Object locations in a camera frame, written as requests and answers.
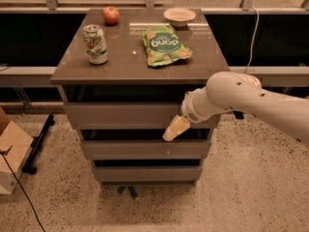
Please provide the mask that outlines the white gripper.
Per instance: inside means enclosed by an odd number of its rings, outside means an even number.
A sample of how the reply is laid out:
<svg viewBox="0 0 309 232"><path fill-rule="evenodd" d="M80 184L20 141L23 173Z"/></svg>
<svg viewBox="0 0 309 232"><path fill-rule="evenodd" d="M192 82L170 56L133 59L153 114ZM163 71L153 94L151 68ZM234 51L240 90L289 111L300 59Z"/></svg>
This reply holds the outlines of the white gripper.
<svg viewBox="0 0 309 232"><path fill-rule="evenodd" d="M172 141L188 130L190 123L202 123L225 109L211 102L206 88L199 88L185 93L181 112L182 116L176 115L163 134L165 141Z"/></svg>

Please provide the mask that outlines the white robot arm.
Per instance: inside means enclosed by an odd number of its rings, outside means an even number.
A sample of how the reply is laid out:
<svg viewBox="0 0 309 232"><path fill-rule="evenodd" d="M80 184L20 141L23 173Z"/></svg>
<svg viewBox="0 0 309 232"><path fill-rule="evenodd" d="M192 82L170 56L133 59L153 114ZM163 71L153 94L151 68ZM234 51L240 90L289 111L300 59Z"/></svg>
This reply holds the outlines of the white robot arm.
<svg viewBox="0 0 309 232"><path fill-rule="evenodd" d="M309 101L267 91L257 77L236 72L217 72L205 87L187 92L163 139L172 141L192 124L230 111L253 115L309 146Z"/></svg>

